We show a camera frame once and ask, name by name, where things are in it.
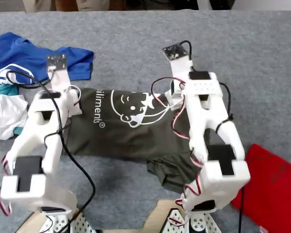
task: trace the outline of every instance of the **gray table surface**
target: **gray table surface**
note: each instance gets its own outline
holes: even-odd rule
[[[191,40],[195,68],[214,71],[229,85],[245,148],[258,143],[291,162],[291,12],[0,14],[0,34],[5,32],[50,49],[93,50],[91,81],[75,84],[130,91],[149,91],[152,81],[171,75],[161,48]],[[162,83],[157,90],[167,86]],[[24,94],[31,101],[34,92]],[[12,143],[0,141],[0,159]],[[94,228],[140,228],[158,199],[178,197],[164,190],[145,164],[90,156],[77,160],[97,185],[95,200],[85,210]],[[76,193],[80,204],[90,195],[86,178],[65,156],[57,179]],[[28,214],[17,206],[8,219],[0,212],[0,232],[14,232]],[[223,232],[237,232],[238,211],[232,207],[217,211],[214,218]],[[246,217],[242,228],[244,233],[258,229]]]

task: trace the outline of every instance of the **red cloth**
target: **red cloth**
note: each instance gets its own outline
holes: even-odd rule
[[[246,159],[243,213],[269,233],[291,233],[291,164],[255,144]],[[240,208],[240,191],[231,204]]]

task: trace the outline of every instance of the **teal cloth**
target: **teal cloth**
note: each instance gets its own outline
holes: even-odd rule
[[[9,84],[2,84],[0,86],[0,95],[17,96],[18,87],[14,85],[9,85]]]

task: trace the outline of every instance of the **cartoon face graphic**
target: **cartoon face graphic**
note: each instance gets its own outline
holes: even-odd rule
[[[154,108],[154,98],[148,93],[117,92],[111,93],[111,105],[121,121],[132,128],[139,125],[152,124],[160,120],[168,109],[157,106]]]

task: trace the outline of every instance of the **clothing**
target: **clothing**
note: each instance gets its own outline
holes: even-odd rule
[[[23,0],[26,12],[56,11],[55,0]],[[77,0],[79,11],[108,11],[109,0]]]
[[[243,213],[269,233],[291,233],[291,164],[259,145],[247,155],[251,179],[244,187]],[[241,205],[241,192],[231,202]]]
[[[18,95],[18,87],[9,84],[0,85],[0,95],[16,96]]]
[[[6,78],[8,70],[25,72],[39,81],[48,78],[47,56],[64,53],[67,56],[67,69],[71,80],[91,79],[94,53],[89,50],[61,47],[58,50],[39,48],[29,40],[13,33],[0,36],[0,82]],[[16,74],[13,81],[31,84],[31,79]]]
[[[82,114],[71,118],[68,130],[67,146],[72,153],[144,161],[189,151],[189,141],[171,129],[175,112],[165,109],[149,93],[81,91]],[[167,103],[164,95],[159,98]],[[176,129],[189,132],[186,111]]]
[[[183,186],[191,183],[200,168],[190,160],[190,151],[175,153],[147,160],[148,172],[157,175],[162,186],[176,193],[182,193]]]
[[[27,105],[23,95],[0,95],[0,139],[7,140],[14,135],[16,127],[24,127],[27,119]]]

